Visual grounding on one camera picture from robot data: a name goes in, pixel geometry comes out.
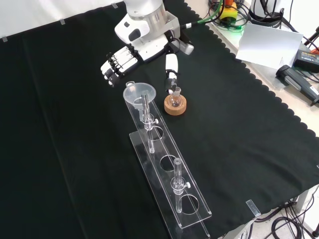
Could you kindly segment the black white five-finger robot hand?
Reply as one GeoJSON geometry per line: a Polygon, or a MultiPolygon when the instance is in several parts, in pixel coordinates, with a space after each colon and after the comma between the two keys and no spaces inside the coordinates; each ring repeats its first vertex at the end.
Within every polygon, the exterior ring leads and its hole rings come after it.
{"type": "Polygon", "coordinates": [[[115,33],[125,46],[107,56],[101,73],[110,86],[136,69],[140,64],[153,61],[166,54],[165,90],[172,94],[177,88],[178,61],[170,43],[179,40],[178,18],[169,12],[133,18],[128,14],[116,25],[115,33]]]}

